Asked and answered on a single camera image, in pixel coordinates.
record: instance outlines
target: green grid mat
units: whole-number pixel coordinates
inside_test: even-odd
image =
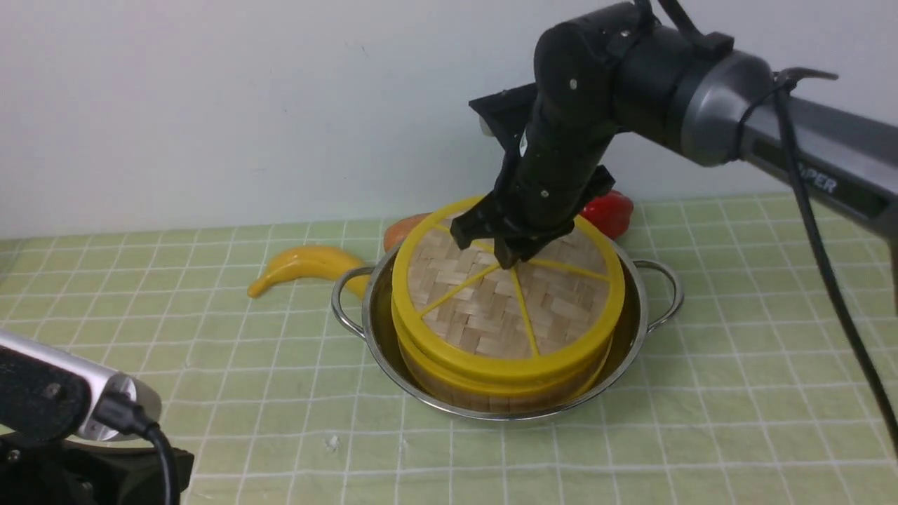
[[[889,251],[817,209],[895,394]],[[403,394],[330,314],[330,283],[246,297],[298,244],[376,261],[391,222],[1,242],[0,327],[154,387],[166,433],[197,456],[189,505],[898,502],[885,427],[789,195],[639,205],[620,243],[674,267],[686,304],[611,390],[527,429]],[[645,282],[661,314],[671,290]]]

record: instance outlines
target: bamboo steamer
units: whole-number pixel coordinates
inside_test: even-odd
[[[588,391],[621,316],[623,268],[582,218],[527,263],[499,268],[492,241],[449,234],[467,199],[417,224],[396,255],[392,317],[409,372],[434,397],[481,412],[529,412]]]

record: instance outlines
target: stainless steel pot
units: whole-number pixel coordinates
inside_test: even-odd
[[[656,328],[666,323],[680,310],[683,302],[683,292],[680,280],[676,273],[666,265],[657,261],[636,260],[631,261],[627,254],[617,245],[614,245],[618,258],[624,269],[626,280],[626,296],[621,312],[621,319],[614,329],[612,348],[605,362],[602,374],[596,385],[585,394],[568,403],[552,407],[550,409],[535,412],[521,413],[494,413],[479,412],[470,409],[456,407],[449,403],[436,399],[422,389],[409,370],[399,350],[396,330],[392,322],[390,303],[392,296],[392,267],[396,259],[399,245],[390,250],[375,266],[365,266],[350,270],[337,280],[330,296],[330,308],[337,316],[340,323],[352,333],[363,339],[371,351],[374,360],[383,372],[401,387],[406,393],[417,398],[421,402],[449,414],[460,416],[469,420],[480,421],[537,421],[553,418],[574,409],[599,393],[608,389],[629,368],[633,359],[642,348],[646,336]],[[673,284],[673,302],[670,308],[651,323],[648,321],[648,300],[645,285],[639,276],[638,269],[657,270],[663,273]],[[368,287],[365,290],[365,298],[362,300],[362,323],[353,321],[343,308],[340,297],[343,288],[350,279],[362,275],[370,275]]]

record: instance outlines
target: yellow banana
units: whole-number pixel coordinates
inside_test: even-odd
[[[337,280],[347,271],[364,265],[362,260],[338,247],[300,245],[269,260],[265,273],[250,285],[246,294],[250,298],[256,298],[275,284],[302,278]],[[346,287],[362,298],[365,296],[369,277],[355,277]]]

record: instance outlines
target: toy pepper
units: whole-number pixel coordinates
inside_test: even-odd
[[[615,240],[629,228],[633,216],[633,201],[622,193],[612,190],[586,204],[580,216],[593,224],[605,236]]]

